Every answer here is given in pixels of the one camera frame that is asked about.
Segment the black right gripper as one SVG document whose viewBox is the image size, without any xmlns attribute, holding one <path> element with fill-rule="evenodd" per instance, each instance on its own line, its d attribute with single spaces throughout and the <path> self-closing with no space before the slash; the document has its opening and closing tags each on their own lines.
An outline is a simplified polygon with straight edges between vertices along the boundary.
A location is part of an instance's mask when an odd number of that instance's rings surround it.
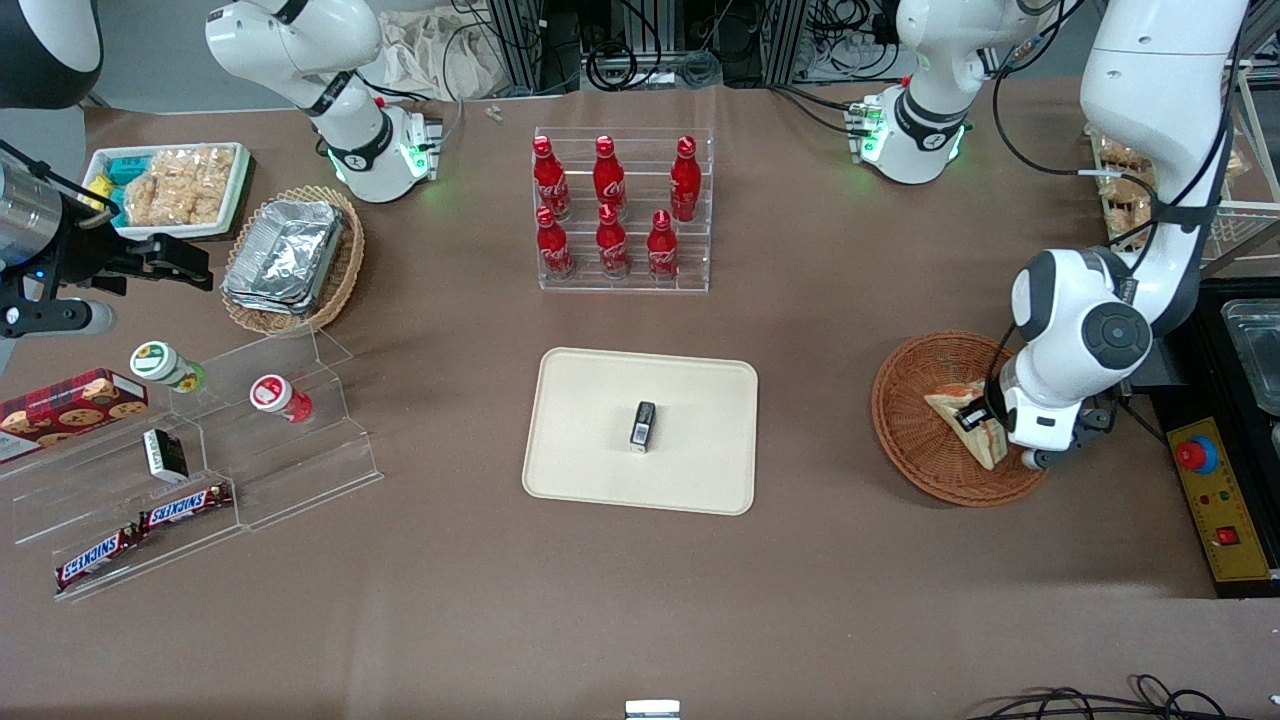
<svg viewBox="0 0 1280 720">
<path fill-rule="evenodd" d="M 44 232 L 42 296 L 54 299 L 68 286 L 90 287 L 105 279 L 109 293 L 124 295 L 129 278 L 170 281 L 212 291 L 209 254 L 184 240 L 151 236 L 145 249 L 122 238 L 109 218 L 67 211 Z"/>
</svg>

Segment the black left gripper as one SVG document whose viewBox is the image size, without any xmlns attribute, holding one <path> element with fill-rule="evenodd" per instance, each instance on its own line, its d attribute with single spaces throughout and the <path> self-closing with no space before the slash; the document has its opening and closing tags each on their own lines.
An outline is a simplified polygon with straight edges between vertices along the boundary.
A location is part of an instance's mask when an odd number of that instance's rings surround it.
<svg viewBox="0 0 1280 720">
<path fill-rule="evenodd" d="M 982 402 L 972 402 L 955 413 L 961 432 L 980 429 L 989 419 L 1009 432 L 1009 411 L 1000 384 L 984 384 Z"/>
</svg>

